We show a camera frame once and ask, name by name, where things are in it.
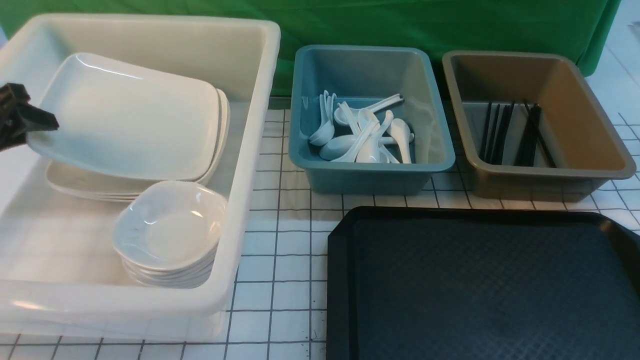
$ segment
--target green backdrop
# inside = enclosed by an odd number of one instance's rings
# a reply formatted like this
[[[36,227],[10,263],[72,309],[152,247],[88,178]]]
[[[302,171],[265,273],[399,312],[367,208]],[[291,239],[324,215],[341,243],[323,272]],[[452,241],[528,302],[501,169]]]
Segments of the green backdrop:
[[[1,0],[10,37],[48,12],[152,13],[268,19],[282,30],[273,95],[290,95],[296,51],[308,44],[417,47],[436,72],[454,49],[561,54],[590,75],[620,0]]]

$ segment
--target white square plate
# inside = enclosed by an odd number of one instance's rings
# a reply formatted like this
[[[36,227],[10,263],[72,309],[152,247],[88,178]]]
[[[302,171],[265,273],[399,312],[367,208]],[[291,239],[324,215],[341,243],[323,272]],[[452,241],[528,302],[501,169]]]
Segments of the white square plate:
[[[229,132],[230,105],[227,95],[220,89],[217,89],[217,91],[220,96],[222,113],[218,145],[207,172],[202,177],[194,180],[194,182],[200,184],[207,184],[218,167]],[[157,181],[104,175],[57,161],[49,163],[46,180],[49,186],[68,195],[85,199],[126,202],[133,201],[149,186],[157,183]]]
[[[204,81],[77,53],[40,102],[60,128],[27,140],[43,156],[102,174],[197,179],[216,147],[217,96]]]

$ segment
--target stack of small dishes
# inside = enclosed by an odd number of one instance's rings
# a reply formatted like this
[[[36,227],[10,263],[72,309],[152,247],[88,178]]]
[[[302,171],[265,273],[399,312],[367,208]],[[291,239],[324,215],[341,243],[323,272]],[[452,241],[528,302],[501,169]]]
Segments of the stack of small dishes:
[[[64,61],[39,107],[60,123],[27,139],[53,160],[51,187],[126,202],[159,181],[206,184],[230,116],[225,93],[204,81],[86,53]]]
[[[226,207],[224,196],[196,183],[154,184],[120,214],[113,247],[136,282],[195,288],[211,274]]]

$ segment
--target white grid surface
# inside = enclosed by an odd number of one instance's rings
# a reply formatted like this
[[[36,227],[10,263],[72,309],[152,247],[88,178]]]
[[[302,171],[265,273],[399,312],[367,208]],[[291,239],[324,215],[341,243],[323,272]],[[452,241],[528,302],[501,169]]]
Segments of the white grid surface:
[[[640,168],[640,42],[623,0],[596,73],[588,79]],[[608,182],[578,203],[482,199],[468,180],[456,126],[456,165],[411,197],[320,195],[287,155],[288,111],[271,110],[228,323],[211,343],[159,343],[0,334],[0,360],[323,360],[327,236],[357,206],[594,211],[640,233],[640,178]]]

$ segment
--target black serving tray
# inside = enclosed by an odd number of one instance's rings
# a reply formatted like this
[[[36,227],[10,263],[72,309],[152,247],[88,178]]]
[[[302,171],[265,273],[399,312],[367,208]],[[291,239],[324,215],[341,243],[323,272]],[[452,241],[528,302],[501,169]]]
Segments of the black serving tray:
[[[356,208],[327,360],[640,359],[638,236],[596,213]]]

